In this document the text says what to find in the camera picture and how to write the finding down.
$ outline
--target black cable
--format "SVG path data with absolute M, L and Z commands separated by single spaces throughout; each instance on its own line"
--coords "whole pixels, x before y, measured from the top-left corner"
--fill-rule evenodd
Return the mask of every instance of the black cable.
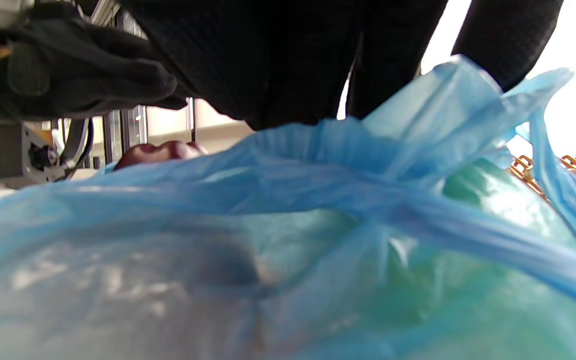
M 64 182 L 66 180 L 70 180 L 71 178 L 73 178 L 73 175 L 78 170 L 78 168 L 80 168 L 80 166 L 82 166 L 86 158 L 89 157 L 90 151 L 92 150 L 94 138 L 95 138 L 95 124 L 92 121 L 92 119 L 89 119 L 87 125 L 86 144 L 84 145 L 84 149 L 81 153 L 81 156 L 78 158 L 76 165 L 72 168 L 66 169 L 64 176 L 57 178 L 55 182 Z

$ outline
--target gloved hand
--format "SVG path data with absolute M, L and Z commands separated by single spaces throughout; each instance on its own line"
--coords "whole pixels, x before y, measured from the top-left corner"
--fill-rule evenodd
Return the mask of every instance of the gloved hand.
M 0 123 L 182 109 L 187 96 L 146 39 L 86 23 L 68 2 L 39 4 L 0 31 Z
M 362 118 L 419 74 L 448 0 L 119 0 L 193 96 L 255 130 Z M 563 0 L 472 0 L 454 47 L 508 90 Z

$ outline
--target blue plastic bag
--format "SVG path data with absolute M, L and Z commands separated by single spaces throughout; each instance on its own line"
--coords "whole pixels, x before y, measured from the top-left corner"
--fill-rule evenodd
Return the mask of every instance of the blue plastic bag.
M 442 195 L 569 77 L 455 59 L 363 122 L 0 199 L 0 360 L 576 360 L 572 235 Z
M 519 125 L 512 134 L 532 142 L 533 176 L 576 237 L 576 176 L 566 171 L 560 159 L 553 153 L 544 121 L 545 111 L 544 108 L 536 109 L 528 118 L 530 121 Z

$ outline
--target metal frame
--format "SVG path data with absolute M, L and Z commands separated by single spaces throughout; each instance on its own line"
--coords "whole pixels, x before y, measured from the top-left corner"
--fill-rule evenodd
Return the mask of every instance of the metal frame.
M 135 130 L 133 110 L 119 110 L 119 134 L 121 136 L 121 155 L 132 148 L 133 133 Z
M 78 162 L 85 154 L 86 147 L 91 147 L 88 144 L 89 140 L 89 123 L 92 122 L 91 118 L 71 119 L 70 127 L 68 128 L 68 139 L 64 143 L 63 151 L 61 152 L 60 161 L 67 169 L 75 169 L 78 167 Z
M 114 143 L 113 143 L 113 124 L 110 118 L 111 114 L 104 115 L 101 120 L 103 128 L 103 159 L 105 164 L 112 163 L 115 159 Z
M 148 109 L 146 106 L 137 106 L 137 116 L 135 118 L 139 125 L 139 143 L 146 144 L 148 142 Z
M 189 97 L 186 99 L 188 106 L 185 108 L 186 128 L 190 129 L 190 141 L 197 142 L 197 126 L 195 117 L 197 110 L 195 109 L 195 99 Z
M 99 0 L 90 15 L 90 23 L 105 27 L 109 25 L 121 7 L 114 0 Z
M 61 123 L 61 139 L 64 144 L 66 144 L 66 121 L 63 118 L 59 119 Z

